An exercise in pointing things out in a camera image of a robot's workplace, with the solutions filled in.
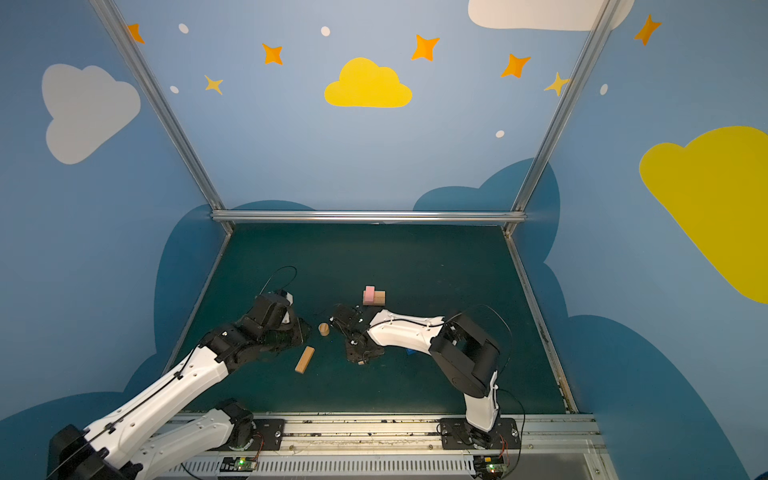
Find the pink wood block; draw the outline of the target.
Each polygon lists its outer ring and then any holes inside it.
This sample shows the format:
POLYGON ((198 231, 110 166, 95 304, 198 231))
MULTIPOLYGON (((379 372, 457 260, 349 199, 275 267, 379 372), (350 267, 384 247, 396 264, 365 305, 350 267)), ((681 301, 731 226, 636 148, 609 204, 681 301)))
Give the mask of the pink wood block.
POLYGON ((363 304, 373 305, 376 301, 376 290, 372 285, 366 286, 363 291, 363 304))

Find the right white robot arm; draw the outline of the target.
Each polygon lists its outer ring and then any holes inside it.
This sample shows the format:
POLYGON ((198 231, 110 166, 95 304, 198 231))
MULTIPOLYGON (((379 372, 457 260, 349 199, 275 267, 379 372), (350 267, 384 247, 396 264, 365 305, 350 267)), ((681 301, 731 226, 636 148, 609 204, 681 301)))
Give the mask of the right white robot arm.
POLYGON ((364 365, 399 347, 430 356, 465 400, 465 420, 451 433, 461 444, 490 448, 499 416, 500 348, 468 315, 415 317, 377 306, 339 305, 329 319, 345 338, 347 360, 364 365))

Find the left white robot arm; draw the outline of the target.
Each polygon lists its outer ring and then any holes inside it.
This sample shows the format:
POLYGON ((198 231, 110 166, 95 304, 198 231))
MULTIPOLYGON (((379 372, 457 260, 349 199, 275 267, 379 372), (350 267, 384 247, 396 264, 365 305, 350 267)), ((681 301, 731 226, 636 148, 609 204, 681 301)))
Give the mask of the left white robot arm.
POLYGON ((258 295, 238 321, 208 332, 164 376, 84 429, 68 425, 49 444, 51 479, 154 479, 212 448, 243 450, 255 438, 253 416, 227 400, 163 435, 157 430, 192 400, 269 352, 301 346, 309 325, 284 290, 258 295))

